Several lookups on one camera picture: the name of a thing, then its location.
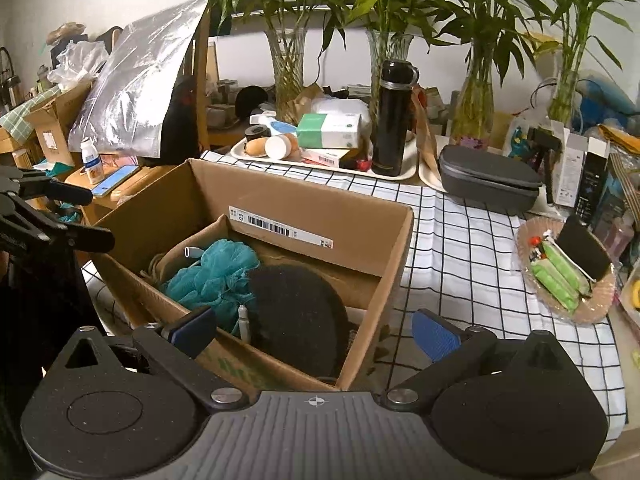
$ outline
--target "phone screen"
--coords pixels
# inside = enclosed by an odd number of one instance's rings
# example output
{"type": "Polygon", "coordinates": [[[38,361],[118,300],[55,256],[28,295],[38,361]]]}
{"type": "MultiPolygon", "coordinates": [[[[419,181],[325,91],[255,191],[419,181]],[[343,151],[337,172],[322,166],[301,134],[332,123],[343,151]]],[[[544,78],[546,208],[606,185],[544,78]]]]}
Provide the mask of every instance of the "phone screen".
{"type": "Polygon", "coordinates": [[[119,170],[116,170],[114,173],[111,173],[100,184],[95,186],[91,190],[91,192],[94,194],[94,196],[104,196],[132,173],[135,173],[137,170],[139,170],[139,168],[139,166],[134,165],[123,166],[119,170]]]}

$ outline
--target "glass vase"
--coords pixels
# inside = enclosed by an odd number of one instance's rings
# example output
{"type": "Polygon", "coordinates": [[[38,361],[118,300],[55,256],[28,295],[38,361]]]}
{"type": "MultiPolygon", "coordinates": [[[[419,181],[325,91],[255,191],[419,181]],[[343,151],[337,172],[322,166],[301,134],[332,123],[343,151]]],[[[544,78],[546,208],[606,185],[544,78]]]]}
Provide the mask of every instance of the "glass vase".
{"type": "Polygon", "coordinates": [[[292,101],[303,88],[306,28],[270,29],[265,31],[273,62],[276,92],[276,117],[298,124],[292,101]]]}
{"type": "Polygon", "coordinates": [[[380,95],[380,70],[385,59],[400,59],[406,61],[409,56],[409,46],[413,40],[411,34],[402,32],[380,32],[367,29],[369,50],[371,54],[371,101],[369,115],[374,126],[378,123],[378,97],[380,95]]]}
{"type": "Polygon", "coordinates": [[[558,78],[554,97],[549,104],[549,119],[559,121],[567,128],[571,128],[571,121],[574,118],[574,94],[577,85],[577,70],[562,72],[558,78]]]}
{"type": "Polygon", "coordinates": [[[465,83],[458,96],[451,125],[451,141],[468,148],[485,150],[494,126],[494,50],[475,44],[465,83]]]}

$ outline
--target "green snack wrapper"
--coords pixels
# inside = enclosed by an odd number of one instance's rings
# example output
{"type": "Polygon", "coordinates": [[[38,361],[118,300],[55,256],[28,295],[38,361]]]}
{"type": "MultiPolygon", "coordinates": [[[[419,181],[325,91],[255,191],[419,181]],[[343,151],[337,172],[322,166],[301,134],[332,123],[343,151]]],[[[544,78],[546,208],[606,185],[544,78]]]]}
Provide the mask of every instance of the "green snack wrapper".
{"type": "Polygon", "coordinates": [[[531,271],[536,279],[548,290],[569,312],[574,313],[580,304],[578,292],[567,283],[562,274],[547,258],[534,260],[531,271]]]}
{"type": "Polygon", "coordinates": [[[542,247],[545,250],[546,257],[562,274],[567,283],[580,292],[582,296],[590,296],[591,285],[589,280],[580,270],[576,269],[574,263],[568,260],[553,243],[543,241],[542,247]]]}

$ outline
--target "green checkered cloth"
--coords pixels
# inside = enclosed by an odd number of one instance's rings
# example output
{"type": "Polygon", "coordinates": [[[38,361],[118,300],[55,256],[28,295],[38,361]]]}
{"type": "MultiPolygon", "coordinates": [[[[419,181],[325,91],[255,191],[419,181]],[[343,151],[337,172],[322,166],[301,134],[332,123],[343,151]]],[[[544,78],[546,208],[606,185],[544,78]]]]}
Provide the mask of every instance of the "green checkered cloth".
{"type": "Polygon", "coordinates": [[[29,115],[31,109],[35,105],[39,105],[41,102],[44,102],[60,93],[58,85],[55,85],[49,90],[45,90],[41,94],[36,95],[33,99],[29,99],[20,106],[15,107],[6,115],[0,117],[0,126],[7,130],[9,134],[20,143],[20,145],[23,145],[33,131],[33,126],[25,121],[24,118],[29,115]]]}

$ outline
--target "black thermos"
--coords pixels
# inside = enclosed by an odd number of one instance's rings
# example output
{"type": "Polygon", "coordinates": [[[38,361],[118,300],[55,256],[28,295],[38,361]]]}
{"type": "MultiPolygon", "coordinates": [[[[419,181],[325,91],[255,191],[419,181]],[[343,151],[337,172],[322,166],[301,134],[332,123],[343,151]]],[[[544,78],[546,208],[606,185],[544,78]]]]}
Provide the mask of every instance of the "black thermos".
{"type": "Polygon", "coordinates": [[[374,173],[398,176],[402,171],[404,141],[411,121],[411,91],[419,77],[418,69],[408,61],[387,59],[382,63],[378,128],[371,163],[374,173]]]}

